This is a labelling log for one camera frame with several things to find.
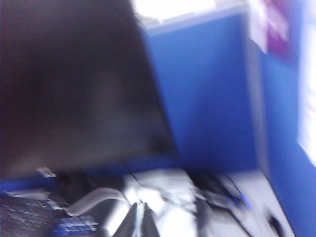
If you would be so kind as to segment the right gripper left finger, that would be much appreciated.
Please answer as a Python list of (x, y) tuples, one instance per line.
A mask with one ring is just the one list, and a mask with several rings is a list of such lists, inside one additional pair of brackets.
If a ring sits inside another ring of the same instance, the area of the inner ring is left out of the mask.
[(129, 209), (124, 219), (123, 237), (142, 237), (144, 219), (144, 203), (136, 202)]

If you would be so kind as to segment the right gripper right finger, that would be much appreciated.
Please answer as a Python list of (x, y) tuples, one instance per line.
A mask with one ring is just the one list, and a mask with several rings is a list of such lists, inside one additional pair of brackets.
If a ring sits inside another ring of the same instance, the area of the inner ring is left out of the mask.
[(160, 237), (153, 212), (147, 203), (144, 204), (144, 237)]

